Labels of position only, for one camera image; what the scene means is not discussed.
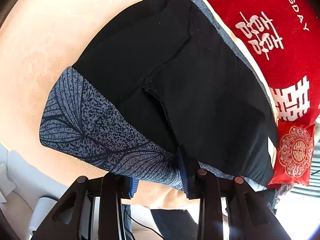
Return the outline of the cream sofa seat cover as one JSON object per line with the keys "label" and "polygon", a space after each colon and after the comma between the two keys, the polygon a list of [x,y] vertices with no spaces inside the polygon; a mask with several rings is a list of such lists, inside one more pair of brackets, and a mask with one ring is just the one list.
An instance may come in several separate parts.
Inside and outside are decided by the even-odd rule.
{"label": "cream sofa seat cover", "polygon": [[[40,143],[48,95],[97,33],[124,9],[140,1],[143,0],[8,0],[10,12],[1,26],[1,140],[63,184],[82,173],[94,177],[107,171]],[[255,61],[210,3],[204,2],[244,55]],[[152,209],[183,209],[189,200],[182,188],[140,180],[129,203]]]}

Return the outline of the black pants with grey lining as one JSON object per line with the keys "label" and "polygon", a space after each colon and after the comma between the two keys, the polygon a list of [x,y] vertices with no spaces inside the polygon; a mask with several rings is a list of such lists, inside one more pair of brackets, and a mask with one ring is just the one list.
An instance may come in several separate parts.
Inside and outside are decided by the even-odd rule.
{"label": "black pants with grey lining", "polygon": [[40,143],[108,172],[182,188],[182,151],[265,188],[272,96],[204,0],[143,0],[105,25],[48,95]]}

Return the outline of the red blanket with white characters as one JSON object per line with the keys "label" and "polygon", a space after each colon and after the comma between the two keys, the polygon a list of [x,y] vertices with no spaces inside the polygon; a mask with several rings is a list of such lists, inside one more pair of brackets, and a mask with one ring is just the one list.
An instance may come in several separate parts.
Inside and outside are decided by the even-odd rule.
{"label": "red blanket with white characters", "polygon": [[207,0],[262,71],[279,117],[319,116],[319,19],[306,0]]}

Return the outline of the small red embroidered pillow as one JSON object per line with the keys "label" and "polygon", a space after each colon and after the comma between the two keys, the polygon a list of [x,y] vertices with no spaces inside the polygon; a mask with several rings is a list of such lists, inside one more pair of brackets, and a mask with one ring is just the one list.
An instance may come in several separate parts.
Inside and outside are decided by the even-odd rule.
{"label": "small red embroidered pillow", "polygon": [[315,127],[314,124],[278,121],[278,146],[269,189],[279,189],[283,184],[309,185]]}

